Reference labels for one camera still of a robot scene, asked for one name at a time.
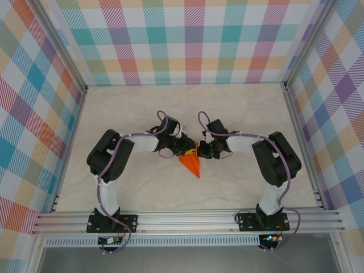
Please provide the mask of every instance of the wire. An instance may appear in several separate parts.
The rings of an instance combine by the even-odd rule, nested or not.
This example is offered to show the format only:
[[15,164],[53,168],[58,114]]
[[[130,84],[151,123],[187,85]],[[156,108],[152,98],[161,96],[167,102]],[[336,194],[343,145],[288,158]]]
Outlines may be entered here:
[[277,224],[280,227],[280,236],[283,238],[283,227],[282,227],[282,224],[280,222],[277,222]]
[[[150,132],[153,132],[154,130],[158,129],[158,127],[159,127],[159,126],[154,126],[154,127],[153,127],[153,128],[151,128],[149,131],[150,131]],[[173,137],[177,136],[177,135],[180,133],[180,131],[181,131],[181,123],[178,123],[178,127],[179,127],[179,130],[178,130],[177,134],[173,135]]]
[[166,157],[166,156],[161,155],[161,154],[160,154],[160,151],[161,151],[161,150],[159,150],[158,154],[159,154],[159,156],[160,156],[161,158],[172,158],[172,157],[174,157],[174,156],[175,156],[175,155],[172,155],[172,156],[170,156],[170,157]]
[[248,213],[250,213],[250,211],[248,211],[247,209],[239,210],[239,211],[235,214],[235,217],[234,217],[235,222],[236,222],[236,223],[238,223],[238,224],[240,224],[240,223],[239,223],[239,221],[237,220],[237,216],[238,216],[238,214],[239,214],[240,212],[248,212]]
[[292,236],[289,237],[288,240],[286,240],[282,245],[276,247],[276,250],[277,249],[280,249],[282,248],[283,246],[285,246],[289,241],[291,241],[291,239],[297,234],[297,231],[298,229],[300,228],[300,225],[301,225],[301,215],[300,213],[298,212],[298,210],[294,209],[294,208],[288,208],[286,206],[283,206],[281,204],[282,202],[282,199],[283,197],[287,194],[287,192],[289,191],[289,188],[291,187],[291,173],[289,171],[289,168],[288,168],[288,164],[282,154],[282,152],[278,149],[277,145],[274,143],[274,141],[271,141],[268,137],[266,136],[263,136],[263,135],[253,135],[253,134],[243,134],[243,133],[236,133],[236,134],[217,134],[217,133],[214,133],[214,132],[211,132],[209,129],[207,129],[204,124],[202,123],[201,121],[201,114],[205,115],[208,122],[210,123],[210,118],[209,116],[207,115],[206,112],[204,111],[200,111],[197,115],[197,119],[198,119],[198,122],[200,123],[201,127],[208,133],[212,134],[212,135],[215,135],[217,137],[247,137],[247,138],[258,138],[258,139],[264,139],[266,140],[270,145],[273,146],[274,150],[277,152],[277,154],[279,155],[279,157],[281,158],[282,160],[282,163],[284,165],[284,169],[286,170],[286,173],[287,173],[287,187],[286,189],[284,190],[284,192],[282,193],[282,195],[280,196],[280,198],[278,199],[278,205],[280,205],[283,209],[285,210],[290,210],[292,212],[295,212],[297,214],[297,217],[298,217],[298,222],[297,222],[297,227],[295,229],[295,231],[292,233]]
[[115,149],[114,149],[114,152],[113,154],[111,155],[111,158],[109,160],[109,162],[107,163],[107,165],[105,166],[105,168],[102,170],[102,172],[97,176],[97,201],[98,201],[98,204],[100,206],[100,209],[102,210],[102,212],[104,213],[104,215],[108,216],[111,220],[113,220],[114,222],[116,222],[117,224],[123,226],[128,232],[129,232],[129,236],[126,240],[126,242],[118,247],[116,250],[114,251],[108,251],[106,252],[105,249],[104,249],[104,245],[101,246],[101,250],[104,252],[104,253],[108,253],[108,254],[112,254],[112,253],[116,253],[116,252],[119,252],[120,250],[122,250],[130,241],[131,239],[131,230],[130,228],[125,225],[123,222],[115,219],[113,216],[111,216],[105,209],[104,205],[102,204],[102,201],[101,201],[101,177],[108,171],[108,169],[110,168],[111,164],[113,163],[114,159],[115,159],[115,156],[116,156],[116,153],[119,149],[119,146],[121,144],[121,142],[128,138],[128,137],[141,137],[141,136],[145,136],[145,135],[158,135],[160,133],[162,133],[166,128],[167,128],[167,125],[168,125],[168,118],[167,118],[167,115],[164,111],[161,111],[161,110],[158,110],[157,111],[157,116],[159,119],[161,119],[161,117],[159,116],[159,113],[162,113],[164,115],[164,117],[166,118],[166,123],[164,124],[164,127],[158,131],[158,132],[155,132],[155,133],[133,133],[133,134],[129,134],[129,135],[124,135],[122,136],[119,140],[118,140],[118,143],[116,144],[115,146]]

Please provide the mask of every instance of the mounting plate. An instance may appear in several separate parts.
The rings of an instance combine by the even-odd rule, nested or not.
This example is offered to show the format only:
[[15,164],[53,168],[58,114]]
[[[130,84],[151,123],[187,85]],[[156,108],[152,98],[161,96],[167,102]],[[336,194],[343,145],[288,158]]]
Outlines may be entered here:
[[272,223],[268,228],[262,229],[259,222],[255,218],[256,213],[239,213],[237,220],[239,222],[239,231],[281,231],[289,230],[289,222],[286,213],[280,213],[276,222]]
[[[119,225],[109,219],[106,216],[102,216],[104,218],[100,218],[100,216],[96,216],[92,213],[89,216],[88,224],[87,224],[87,233],[118,233],[118,231],[123,234],[124,227]],[[119,214],[118,216],[113,215],[113,217],[117,217],[117,219],[123,222],[130,228],[131,233],[137,232],[138,226],[138,215],[136,214]]]

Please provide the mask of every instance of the white ventilated strip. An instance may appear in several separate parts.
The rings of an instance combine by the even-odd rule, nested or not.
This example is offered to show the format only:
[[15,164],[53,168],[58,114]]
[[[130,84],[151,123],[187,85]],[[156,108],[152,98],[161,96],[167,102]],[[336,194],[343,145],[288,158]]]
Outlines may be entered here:
[[[160,246],[257,246],[259,235],[181,235],[131,237],[128,247]],[[98,247],[97,237],[48,237],[45,247]]]

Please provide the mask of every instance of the orange paper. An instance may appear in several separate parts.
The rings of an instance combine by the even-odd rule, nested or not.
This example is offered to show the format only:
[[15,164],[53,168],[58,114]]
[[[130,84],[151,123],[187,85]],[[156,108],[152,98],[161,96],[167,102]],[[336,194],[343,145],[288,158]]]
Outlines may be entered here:
[[197,156],[197,152],[193,152],[189,155],[178,156],[179,162],[181,162],[186,168],[188,168],[197,178],[200,178],[200,160]]

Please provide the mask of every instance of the colorful checkered pattern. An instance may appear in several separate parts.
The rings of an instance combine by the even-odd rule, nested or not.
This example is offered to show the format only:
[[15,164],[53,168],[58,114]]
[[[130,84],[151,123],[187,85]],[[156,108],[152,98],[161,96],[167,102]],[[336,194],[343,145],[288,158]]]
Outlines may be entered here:
[[311,34],[311,32],[313,30],[313,26],[316,24],[327,1],[328,0],[320,0],[320,3],[318,4],[318,6],[316,8],[315,13],[312,16],[312,18],[308,24],[308,27],[306,28],[305,33],[301,38],[301,41],[295,51],[295,54],[293,55],[293,58],[292,58],[291,62],[289,63],[288,69],[283,77],[283,81],[285,81],[285,82],[287,81],[288,76],[291,73],[292,68],[296,63],[296,60],[297,60],[298,56],[301,54],[302,49],[305,47],[306,40],[307,40],[308,36]]
[[363,0],[341,0],[293,89],[318,180],[329,207],[341,212],[351,261],[363,272]]
[[89,70],[97,85],[281,82],[312,2],[57,0],[85,59],[80,72]]
[[26,0],[0,8],[0,272],[19,272],[50,202],[81,92]]

